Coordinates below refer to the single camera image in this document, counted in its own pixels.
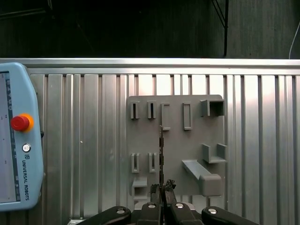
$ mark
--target universal robots logo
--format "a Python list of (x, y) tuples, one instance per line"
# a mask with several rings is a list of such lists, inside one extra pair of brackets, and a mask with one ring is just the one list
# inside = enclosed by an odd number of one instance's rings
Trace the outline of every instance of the universal robots logo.
[(23, 166), (23, 179), (24, 179), (24, 191), (25, 191), (25, 200), (29, 201), (29, 191), (28, 191), (28, 177), (27, 177), (27, 166), (26, 160), (30, 159), (29, 155), (25, 155), (25, 160), (22, 161)]

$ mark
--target screw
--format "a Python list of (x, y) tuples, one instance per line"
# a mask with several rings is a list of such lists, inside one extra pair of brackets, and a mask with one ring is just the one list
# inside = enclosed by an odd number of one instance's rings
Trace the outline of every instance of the screw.
[(176, 204), (176, 207), (177, 207), (178, 209), (182, 209), (182, 208), (183, 208), (183, 204), (177, 203), (177, 204)]
[(216, 214), (217, 211), (215, 209), (208, 209), (208, 212), (210, 212), (211, 214)]
[(148, 208), (150, 208), (150, 209), (154, 209), (156, 206), (155, 206), (155, 204), (149, 204), (148, 205)]
[(118, 210), (117, 213), (118, 214), (123, 214), (125, 211), (124, 210)]

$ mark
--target gray mount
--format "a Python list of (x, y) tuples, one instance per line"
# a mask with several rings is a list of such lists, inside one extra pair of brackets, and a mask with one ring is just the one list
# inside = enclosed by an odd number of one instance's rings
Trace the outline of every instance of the gray mount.
[(132, 96), (127, 99), (130, 189), (146, 200), (159, 183), (159, 125), (164, 131), (164, 177), (177, 195), (220, 196), (227, 146), (220, 95)]

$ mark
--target aluminum profile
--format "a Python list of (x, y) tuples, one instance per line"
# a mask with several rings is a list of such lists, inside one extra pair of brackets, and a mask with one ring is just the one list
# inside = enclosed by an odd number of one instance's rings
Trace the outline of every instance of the aluminum profile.
[(220, 94), (228, 146), (223, 197), (179, 196), (261, 224), (300, 224), (300, 60), (1, 59), (37, 91), (46, 177), (38, 205), (4, 225), (66, 225), (128, 194), (125, 106), (134, 95)]

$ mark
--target touchscreen display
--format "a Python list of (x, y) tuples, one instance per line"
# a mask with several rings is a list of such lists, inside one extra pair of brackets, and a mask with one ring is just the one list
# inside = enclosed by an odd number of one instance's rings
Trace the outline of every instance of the touchscreen display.
[(20, 201), (9, 73), (0, 73), (0, 203)]

